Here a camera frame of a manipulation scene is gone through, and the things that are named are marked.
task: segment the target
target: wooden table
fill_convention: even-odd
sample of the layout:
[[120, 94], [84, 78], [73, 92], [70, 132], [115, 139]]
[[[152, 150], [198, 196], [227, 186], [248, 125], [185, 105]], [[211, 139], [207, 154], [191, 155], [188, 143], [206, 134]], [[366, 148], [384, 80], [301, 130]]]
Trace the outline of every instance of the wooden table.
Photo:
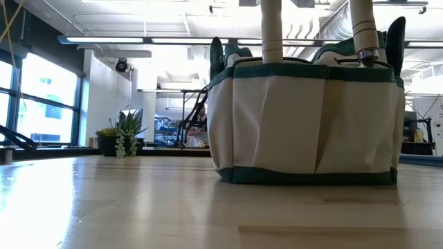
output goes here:
[[443, 170], [398, 186], [219, 181], [210, 158], [0, 166], [0, 248], [443, 248]]

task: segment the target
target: succulent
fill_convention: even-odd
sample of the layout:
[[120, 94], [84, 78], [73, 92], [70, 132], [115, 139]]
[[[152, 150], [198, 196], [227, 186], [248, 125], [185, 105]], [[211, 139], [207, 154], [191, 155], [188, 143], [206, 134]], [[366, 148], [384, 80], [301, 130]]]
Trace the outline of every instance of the succulent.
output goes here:
[[117, 141], [115, 146], [117, 158], [124, 158], [126, 156], [126, 150], [124, 146], [125, 135], [126, 133], [122, 129], [119, 129], [117, 131]]
[[141, 129], [142, 114], [143, 112], [141, 110], [129, 111], [127, 115], [121, 111], [115, 127], [126, 132], [133, 131], [134, 135], [138, 135], [147, 129]]
[[104, 128], [96, 132], [97, 136], [117, 136], [117, 128]]

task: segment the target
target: plant pot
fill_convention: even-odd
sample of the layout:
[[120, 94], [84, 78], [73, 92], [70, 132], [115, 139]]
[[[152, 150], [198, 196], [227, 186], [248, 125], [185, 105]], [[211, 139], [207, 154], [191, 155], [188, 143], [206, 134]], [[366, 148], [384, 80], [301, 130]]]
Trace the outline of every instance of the plant pot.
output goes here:
[[[142, 149], [143, 138], [137, 138], [137, 151]], [[117, 156], [116, 154], [116, 144], [117, 137], [116, 136], [98, 136], [97, 137], [98, 149], [103, 156]], [[131, 145], [129, 144], [129, 138], [126, 137], [123, 143], [125, 147], [126, 154], [129, 154], [129, 148]]]

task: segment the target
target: garden tool bag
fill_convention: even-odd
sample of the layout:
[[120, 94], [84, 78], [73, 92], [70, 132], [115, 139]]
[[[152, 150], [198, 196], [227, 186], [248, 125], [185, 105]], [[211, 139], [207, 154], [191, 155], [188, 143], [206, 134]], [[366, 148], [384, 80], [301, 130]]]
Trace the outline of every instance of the garden tool bag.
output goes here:
[[321, 48], [312, 62], [262, 58], [228, 45], [208, 87], [208, 139], [229, 183], [394, 184], [404, 89], [379, 60], [360, 68], [354, 41]]

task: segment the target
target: wall-mounted device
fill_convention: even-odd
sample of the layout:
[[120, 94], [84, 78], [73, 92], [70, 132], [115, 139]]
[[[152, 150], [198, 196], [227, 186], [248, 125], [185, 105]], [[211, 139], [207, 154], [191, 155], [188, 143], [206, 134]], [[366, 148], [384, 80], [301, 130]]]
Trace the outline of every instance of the wall-mounted device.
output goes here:
[[127, 58], [119, 58], [116, 64], [116, 70], [119, 73], [126, 73], [131, 69], [131, 65], [127, 63]]

